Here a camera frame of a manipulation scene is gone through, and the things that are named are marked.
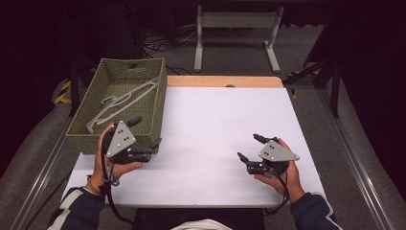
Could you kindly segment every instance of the person's right hand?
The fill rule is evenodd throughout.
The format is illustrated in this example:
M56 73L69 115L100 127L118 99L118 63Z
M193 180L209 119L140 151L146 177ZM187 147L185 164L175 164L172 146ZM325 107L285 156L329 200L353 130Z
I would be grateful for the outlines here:
M290 150L289 146L280 138L279 143ZM281 184L278 178L265 176L263 174L256 174L254 176L255 179L262 181L263 183L272 186L278 194L283 196L284 186ZM296 167L294 161L289 161L289 167L287 168L286 172L281 175L281 178L284 183L286 183L287 190L289 191L289 201L290 203L294 203L300 197L305 194L304 189L302 188L300 177L299 177L299 170Z

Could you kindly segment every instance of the metal frame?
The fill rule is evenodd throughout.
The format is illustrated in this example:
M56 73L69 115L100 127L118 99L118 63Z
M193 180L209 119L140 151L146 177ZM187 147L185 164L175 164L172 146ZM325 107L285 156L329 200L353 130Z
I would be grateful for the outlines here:
M341 124L339 119L335 118L334 114L329 109L330 105L326 90L316 89L316 92L326 110L330 122L337 132L337 136L339 137L341 146L343 147L346 159L359 186L359 189L363 197L365 198L368 207L370 208L376 226L382 230L395 229L394 225L392 224L383 208L382 201L380 200L378 193L376 192L370 180L370 177L365 170L364 165L362 164L356 152L353 150L353 147L350 144L348 135L343 128L343 125Z
M276 12L203 12L202 6L197 9L197 43L194 57L194 71L202 70L203 58L203 28L262 28L271 29L269 40L265 40L264 46L269 57L269 62L274 73L280 73L274 52L275 39L282 20L283 8Z
M60 156L66 148L66 138L65 132L68 129L69 124L72 122L72 118L68 118L66 123L61 131L54 148L52 149L47 161L42 167L41 172L35 180L34 185L32 186L30 193L27 195L26 200L24 201L23 206L15 217L14 222L11 225L11 229L25 229L28 221L30 220L31 215L33 214L36 205L38 204L39 199L45 191L45 188L48 185L49 180L51 179L52 174L56 168L57 162L60 159Z

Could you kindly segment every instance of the woven basket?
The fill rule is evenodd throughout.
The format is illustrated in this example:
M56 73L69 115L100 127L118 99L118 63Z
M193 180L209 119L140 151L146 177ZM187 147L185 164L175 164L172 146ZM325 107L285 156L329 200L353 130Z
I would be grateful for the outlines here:
M103 99L111 96L120 97L155 77L159 77L157 87L110 121L95 125L94 133L89 133L86 125L103 109L101 104ZM127 122L132 118L141 116L143 121L130 130L137 140L136 147L148 150L149 145L161 137L167 82L166 64L163 58L132 60L103 58L71 125L68 127L66 138L83 154L95 154L99 135L108 124L118 121ZM131 99L137 98L145 91L146 89L138 90ZM126 103L118 105L117 108L110 108L101 118L108 117L125 105Z

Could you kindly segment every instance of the person's left hand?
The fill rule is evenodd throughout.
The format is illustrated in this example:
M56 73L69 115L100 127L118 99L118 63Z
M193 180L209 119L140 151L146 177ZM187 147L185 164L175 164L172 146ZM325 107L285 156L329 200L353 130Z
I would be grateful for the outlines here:
M95 156L95 168L93 170L92 177L90 178L91 185L96 190L98 190L98 192L99 192L99 186L104 184L104 181L102 179L102 157L104 157L104 163L106 164L106 167L112 166L112 163L108 160L108 158L102 154L102 139L103 139L105 133L113 125L114 125L113 123L108 125L107 128L105 128L104 131L99 136L98 151L96 152L96 156ZM125 165L114 165L113 176L114 176L114 178L119 179L123 174L137 170L141 167L143 167L142 162L132 162L132 163L125 164Z

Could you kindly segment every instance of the white table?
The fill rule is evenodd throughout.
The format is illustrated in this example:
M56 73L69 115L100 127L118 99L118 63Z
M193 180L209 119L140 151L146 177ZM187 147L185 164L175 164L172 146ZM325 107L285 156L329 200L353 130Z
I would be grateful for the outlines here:
M168 87L159 152L113 187L116 205L131 207L275 207L282 197L248 174L237 152L260 161L278 136L301 156L303 187L324 193L284 88ZM94 155L79 156L67 189L85 184Z

